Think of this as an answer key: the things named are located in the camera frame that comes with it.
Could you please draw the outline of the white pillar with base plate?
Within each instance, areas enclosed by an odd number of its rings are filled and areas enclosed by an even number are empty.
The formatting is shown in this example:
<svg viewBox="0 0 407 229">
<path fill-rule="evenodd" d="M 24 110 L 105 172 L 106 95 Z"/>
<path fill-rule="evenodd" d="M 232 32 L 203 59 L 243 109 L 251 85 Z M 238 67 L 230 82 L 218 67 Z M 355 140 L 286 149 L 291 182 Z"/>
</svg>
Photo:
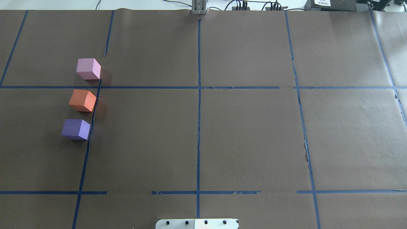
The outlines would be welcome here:
<svg viewBox="0 0 407 229">
<path fill-rule="evenodd" d="M 160 219 L 156 229 L 238 229 L 238 219 Z"/>
</svg>

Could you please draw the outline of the brown paper table cover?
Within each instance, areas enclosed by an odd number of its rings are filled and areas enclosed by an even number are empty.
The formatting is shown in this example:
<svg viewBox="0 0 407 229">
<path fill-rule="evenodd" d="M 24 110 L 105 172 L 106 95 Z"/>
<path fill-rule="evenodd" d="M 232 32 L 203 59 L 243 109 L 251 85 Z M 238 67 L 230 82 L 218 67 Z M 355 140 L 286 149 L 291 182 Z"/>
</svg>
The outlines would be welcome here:
<svg viewBox="0 0 407 229">
<path fill-rule="evenodd" d="M 405 229 L 406 13 L 2 10 L 1 228 L 182 218 Z"/>
</svg>

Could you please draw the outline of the black control box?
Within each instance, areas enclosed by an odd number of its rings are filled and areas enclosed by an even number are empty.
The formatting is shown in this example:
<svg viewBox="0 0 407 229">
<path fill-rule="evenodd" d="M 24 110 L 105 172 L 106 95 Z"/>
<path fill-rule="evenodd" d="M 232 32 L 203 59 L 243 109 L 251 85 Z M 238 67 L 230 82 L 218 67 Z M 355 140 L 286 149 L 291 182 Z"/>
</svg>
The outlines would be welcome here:
<svg viewBox="0 0 407 229">
<path fill-rule="evenodd" d="M 357 12 L 357 5 L 356 0 L 307 0 L 304 10 Z"/>
</svg>

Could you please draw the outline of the aluminium frame post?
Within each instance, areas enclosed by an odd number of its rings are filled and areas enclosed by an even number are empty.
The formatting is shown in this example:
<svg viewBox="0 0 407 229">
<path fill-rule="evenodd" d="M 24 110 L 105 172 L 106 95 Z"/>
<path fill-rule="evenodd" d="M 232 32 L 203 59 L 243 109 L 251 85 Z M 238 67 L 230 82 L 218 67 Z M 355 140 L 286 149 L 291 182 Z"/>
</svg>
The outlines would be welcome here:
<svg viewBox="0 0 407 229">
<path fill-rule="evenodd" d="M 207 13 L 207 1 L 206 0 L 192 0 L 191 1 L 191 13 L 193 15 L 204 15 Z"/>
</svg>

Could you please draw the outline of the orange black connector strip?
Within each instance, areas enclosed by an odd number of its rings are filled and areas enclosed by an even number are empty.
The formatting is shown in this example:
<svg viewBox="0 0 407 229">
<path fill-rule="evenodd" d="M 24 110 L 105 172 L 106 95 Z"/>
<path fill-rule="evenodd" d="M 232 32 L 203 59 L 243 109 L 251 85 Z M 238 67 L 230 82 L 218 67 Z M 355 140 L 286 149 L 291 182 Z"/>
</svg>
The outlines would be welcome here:
<svg viewBox="0 0 407 229">
<path fill-rule="evenodd" d="M 231 0 L 224 10 L 258 10 L 258 11 L 283 11 L 289 7 L 283 4 L 282 0 Z"/>
</svg>

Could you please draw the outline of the orange foam block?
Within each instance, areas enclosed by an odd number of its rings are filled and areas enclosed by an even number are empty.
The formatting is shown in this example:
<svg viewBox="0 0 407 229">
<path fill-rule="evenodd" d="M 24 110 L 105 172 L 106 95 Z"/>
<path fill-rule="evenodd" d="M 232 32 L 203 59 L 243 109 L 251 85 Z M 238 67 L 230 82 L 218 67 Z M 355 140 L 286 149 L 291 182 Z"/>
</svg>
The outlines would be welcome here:
<svg viewBox="0 0 407 229">
<path fill-rule="evenodd" d="M 77 111 L 93 112 L 97 97 L 89 90 L 74 89 L 68 105 Z"/>
</svg>

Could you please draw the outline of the purple foam block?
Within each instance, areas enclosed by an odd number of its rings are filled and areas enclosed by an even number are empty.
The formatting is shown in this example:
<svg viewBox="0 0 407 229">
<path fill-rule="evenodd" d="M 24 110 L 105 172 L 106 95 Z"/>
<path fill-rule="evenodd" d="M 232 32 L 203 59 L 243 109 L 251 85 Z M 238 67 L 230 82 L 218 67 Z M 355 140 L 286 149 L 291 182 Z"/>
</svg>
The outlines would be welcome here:
<svg viewBox="0 0 407 229">
<path fill-rule="evenodd" d="M 71 140 L 87 140 L 91 125 L 83 119 L 66 119 L 61 136 Z"/>
</svg>

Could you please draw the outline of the pink foam block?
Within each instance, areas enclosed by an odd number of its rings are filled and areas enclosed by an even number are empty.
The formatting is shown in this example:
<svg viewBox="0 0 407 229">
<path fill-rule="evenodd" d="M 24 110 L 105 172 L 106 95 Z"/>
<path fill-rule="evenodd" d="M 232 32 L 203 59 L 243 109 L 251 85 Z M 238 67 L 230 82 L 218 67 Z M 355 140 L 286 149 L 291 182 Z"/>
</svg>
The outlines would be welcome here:
<svg viewBox="0 0 407 229">
<path fill-rule="evenodd" d="M 95 58 L 78 59 L 76 73 L 83 80 L 99 80 L 101 65 Z"/>
</svg>

